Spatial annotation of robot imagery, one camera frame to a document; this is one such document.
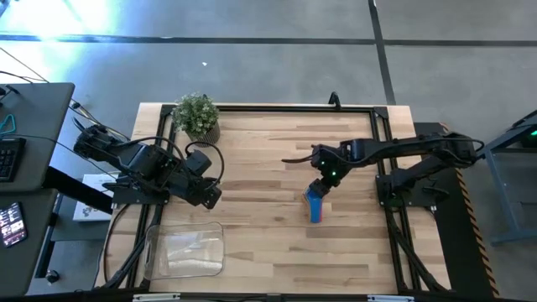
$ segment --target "wooden tabletop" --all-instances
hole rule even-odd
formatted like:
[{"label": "wooden tabletop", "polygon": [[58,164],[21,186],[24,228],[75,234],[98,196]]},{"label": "wooden tabletop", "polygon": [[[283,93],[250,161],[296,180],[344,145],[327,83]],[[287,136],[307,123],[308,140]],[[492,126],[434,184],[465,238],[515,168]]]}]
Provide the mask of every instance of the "wooden tabletop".
[{"label": "wooden tabletop", "polygon": [[[161,106],[140,104],[133,138],[156,134]],[[409,107],[391,106],[388,112],[394,138],[415,136]],[[386,219],[378,206],[373,181],[377,166],[351,171],[325,197],[322,223],[311,224],[300,195],[320,174],[309,163],[280,161],[311,154],[312,143],[337,146],[349,138],[371,138],[367,114],[221,112],[219,123],[222,136],[217,146],[226,160],[221,200],[208,211],[174,198],[164,208],[162,225],[220,222],[224,227],[224,269],[216,277],[156,280],[151,283],[151,291],[397,292]],[[167,129],[170,124],[171,121],[166,123]],[[189,141],[184,133],[178,133],[176,143],[180,148]],[[218,156],[211,148],[202,151],[213,163],[206,175],[217,176]],[[419,160],[408,157],[398,162],[405,168]],[[110,238],[109,275],[133,248],[139,212],[140,206],[131,206]],[[437,280],[449,288],[433,216],[424,209],[409,208],[409,223],[416,253]],[[405,258],[402,262],[405,280],[410,284],[408,263]],[[142,269],[140,265],[137,284]],[[101,271],[96,285],[102,280]]]}]

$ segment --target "green plant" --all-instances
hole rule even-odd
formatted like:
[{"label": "green plant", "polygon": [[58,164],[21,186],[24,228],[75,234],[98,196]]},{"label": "green plant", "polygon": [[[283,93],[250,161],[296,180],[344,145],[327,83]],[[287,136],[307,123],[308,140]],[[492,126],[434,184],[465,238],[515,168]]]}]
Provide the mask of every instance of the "green plant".
[{"label": "green plant", "polygon": [[218,108],[206,95],[192,93],[176,101],[177,106],[171,112],[175,131],[185,131],[200,138],[213,128],[218,120]]}]

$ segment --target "black desk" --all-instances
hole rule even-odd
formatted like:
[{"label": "black desk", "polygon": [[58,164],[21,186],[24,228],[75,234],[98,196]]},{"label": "black desk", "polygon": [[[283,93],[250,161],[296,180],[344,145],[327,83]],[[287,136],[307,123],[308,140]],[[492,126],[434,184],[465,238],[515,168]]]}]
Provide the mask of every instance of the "black desk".
[{"label": "black desk", "polygon": [[[28,237],[11,248],[0,247],[0,296],[21,295],[28,289],[58,192],[112,213],[112,198],[49,167],[75,86],[72,83],[10,86],[16,92],[12,91],[2,99],[0,119],[13,114],[17,131],[9,137],[19,135],[27,142],[14,182],[0,183],[0,201],[7,206],[14,201],[23,202]],[[49,241],[50,236],[47,236],[44,247],[48,251]],[[39,278],[44,277],[50,260],[51,253],[45,251],[44,254],[35,271]]]},{"label": "black desk", "polygon": [[52,242],[106,239],[109,221],[73,221],[76,200],[60,194],[58,203],[58,219],[50,234]]},{"label": "black desk", "polygon": [[26,294],[57,195],[57,190],[43,189],[25,194],[12,193],[0,196],[2,208],[15,201],[20,202],[28,232],[26,239],[10,248],[0,247],[0,268],[2,268],[0,296]]}]

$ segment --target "blue object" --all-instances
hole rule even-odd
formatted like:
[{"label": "blue object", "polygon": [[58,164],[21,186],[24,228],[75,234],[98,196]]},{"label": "blue object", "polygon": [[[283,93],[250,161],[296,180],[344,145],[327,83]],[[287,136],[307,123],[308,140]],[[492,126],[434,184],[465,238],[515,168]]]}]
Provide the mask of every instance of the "blue object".
[{"label": "blue object", "polygon": [[311,223],[319,223],[322,221],[322,198],[319,197],[309,187],[302,193],[304,203],[308,208]]},{"label": "blue object", "polygon": [[[9,130],[4,131],[4,127],[6,126],[6,124],[8,124],[10,119],[13,127]],[[0,123],[0,135],[14,133],[15,131],[17,131],[17,125],[15,124],[15,116],[13,114],[8,114],[3,119],[2,123]]]}]

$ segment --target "potted plant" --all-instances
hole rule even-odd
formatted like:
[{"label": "potted plant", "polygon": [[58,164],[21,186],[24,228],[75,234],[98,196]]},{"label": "potted plant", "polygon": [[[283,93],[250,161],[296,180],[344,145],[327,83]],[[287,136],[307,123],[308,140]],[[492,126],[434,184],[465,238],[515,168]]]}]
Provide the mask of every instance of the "potted plant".
[{"label": "potted plant", "polygon": [[[175,131],[185,131],[192,142],[216,143],[220,138],[218,108],[207,95],[192,93],[176,101],[171,116]],[[206,143],[196,146],[209,147]]]}]

